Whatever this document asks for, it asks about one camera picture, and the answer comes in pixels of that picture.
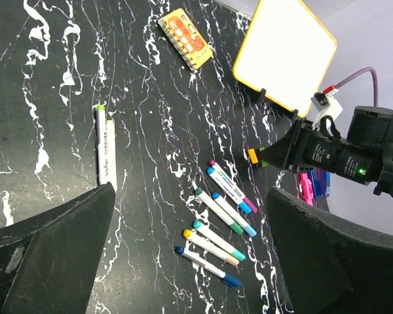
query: yellow marker cap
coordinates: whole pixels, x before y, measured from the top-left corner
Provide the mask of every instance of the yellow marker cap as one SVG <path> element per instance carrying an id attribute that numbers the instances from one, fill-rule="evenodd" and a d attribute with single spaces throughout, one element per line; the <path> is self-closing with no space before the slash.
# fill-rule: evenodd
<path id="1" fill-rule="evenodd" d="M 252 164 L 257 164 L 259 160 L 257 159 L 255 150 L 253 148 L 248 149 L 248 154 L 249 154 L 249 160 Z"/>
<path id="2" fill-rule="evenodd" d="M 187 239 L 192 235 L 192 231 L 190 231 L 190 229 L 185 229 L 185 231 L 183 231 L 183 236 Z"/>

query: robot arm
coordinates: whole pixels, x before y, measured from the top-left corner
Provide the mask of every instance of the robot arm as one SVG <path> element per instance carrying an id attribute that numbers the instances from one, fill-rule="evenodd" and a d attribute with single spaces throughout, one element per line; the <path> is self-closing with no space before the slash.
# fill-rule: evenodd
<path id="1" fill-rule="evenodd" d="M 393 110 L 356 107 L 347 137 L 342 138 L 334 123 L 342 111 L 334 98 L 336 92 L 336 87 L 331 86 L 316 93 L 312 102 L 320 112 L 315 121 L 296 119 L 275 144 L 250 149 L 250 162 L 293 172 L 317 167 L 361 184 L 377 182 L 374 194 L 384 192 L 393 197 Z"/>

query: spiral notebook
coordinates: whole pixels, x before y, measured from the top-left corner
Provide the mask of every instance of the spiral notebook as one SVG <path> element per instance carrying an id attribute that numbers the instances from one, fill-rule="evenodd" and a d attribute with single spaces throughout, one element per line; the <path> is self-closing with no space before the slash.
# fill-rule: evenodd
<path id="1" fill-rule="evenodd" d="M 233 74 L 305 117 L 336 48 L 335 38 L 302 0 L 260 0 Z"/>
<path id="2" fill-rule="evenodd" d="M 158 20 L 176 50 L 191 70 L 197 70 L 212 57 L 212 50 L 183 9 L 177 9 Z"/>

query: pink marker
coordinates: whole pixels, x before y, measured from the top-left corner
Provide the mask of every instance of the pink marker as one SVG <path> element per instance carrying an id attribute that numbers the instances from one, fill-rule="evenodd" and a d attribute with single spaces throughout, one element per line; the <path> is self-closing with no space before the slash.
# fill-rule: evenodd
<path id="1" fill-rule="evenodd" d="M 229 184 L 233 192 L 243 200 L 243 202 L 253 211 L 253 213 L 257 213 L 256 206 L 243 194 L 243 191 L 238 188 L 237 184 L 228 176 L 228 174 L 226 174 L 219 164 L 217 164 L 214 159 L 211 159 L 208 164 L 224 178 L 224 181 Z"/>
<path id="2" fill-rule="evenodd" d="M 313 193 L 312 181 L 309 179 L 307 173 L 300 174 L 300 179 L 301 179 L 301 186 L 303 187 L 304 201 L 309 205 L 314 206 L 313 204 L 314 193 Z"/>

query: yellow whiteboard frame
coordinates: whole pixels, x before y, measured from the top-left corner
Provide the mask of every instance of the yellow whiteboard frame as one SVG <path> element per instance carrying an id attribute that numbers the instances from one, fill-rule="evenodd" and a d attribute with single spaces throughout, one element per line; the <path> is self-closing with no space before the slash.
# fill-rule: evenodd
<path id="1" fill-rule="evenodd" d="M 331 38 L 331 40 L 335 43 L 335 49 L 333 50 L 333 54 L 332 54 L 332 56 L 331 56 L 331 58 L 330 58 L 330 60 L 329 60 L 329 63 L 327 64 L 325 73 L 323 74 L 322 79 L 320 80 L 320 83 L 319 83 L 319 85 L 317 86 L 316 91 L 318 91 L 319 88 L 320 88 L 320 85 L 322 85 L 323 79 L 324 79 L 324 77 L 325 77 L 325 75 L 326 75 L 326 73 L 327 73 L 327 71 L 328 71 L 328 69 L 329 69 L 330 63 L 332 62 L 333 57 L 335 56 L 335 53 L 336 53 L 336 50 L 337 50 L 337 41 L 336 41 L 335 37 L 328 31 L 328 29 L 321 23 L 321 21 L 319 21 L 319 19 L 317 19 L 317 17 L 314 15 L 314 13 L 306 6 L 306 4 L 305 4 L 304 2 L 302 2 L 302 0 L 299 0 L 299 2 L 300 2 L 300 4 L 302 4 L 302 6 L 307 10 L 307 12 L 316 20 L 316 22 L 318 22 L 318 24 L 323 28 L 323 30 L 329 35 L 329 37 Z M 255 86 L 251 85 L 249 82 L 245 82 L 244 80 L 242 80 L 242 79 L 238 76 L 238 74 L 236 73 L 235 68 L 236 68 L 236 65 L 238 65 L 238 63 L 239 63 L 239 61 L 240 61 L 240 58 L 241 58 L 242 53 L 243 53 L 243 50 L 245 49 L 246 41 L 249 39 L 250 33 L 251 33 L 251 31 L 252 31 L 253 22 L 256 21 L 257 15 L 258 15 L 258 13 L 259 13 L 259 9 L 260 9 L 260 7 L 261 7 L 262 4 L 263 4 L 263 0 L 260 0 L 260 2 L 257 4 L 256 11 L 255 11 L 255 14 L 253 15 L 253 18 L 252 18 L 251 22 L 250 22 L 250 26 L 249 26 L 248 32 L 246 33 L 246 36 L 244 37 L 242 46 L 240 47 L 240 50 L 238 51 L 236 61 L 235 61 L 234 64 L 233 64 L 233 76 L 234 76 L 234 78 L 235 78 L 236 80 L 238 80 L 239 82 L 241 82 L 242 84 L 246 85 L 247 87 L 250 87 L 252 90 L 255 90 L 256 92 L 260 92 L 261 89 L 256 88 Z M 271 97 L 270 95 L 268 95 L 268 93 L 265 94 L 265 97 L 268 98 L 268 99 L 270 99 L 270 100 L 272 100 L 273 102 L 279 104 L 279 106 L 285 108 L 286 110 L 291 111 L 291 112 L 293 111 L 292 108 L 289 108 L 289 107 L 285 106 L 283 103 L 277 101 L 276 99 L 274 99 L 273 97 Z"/>

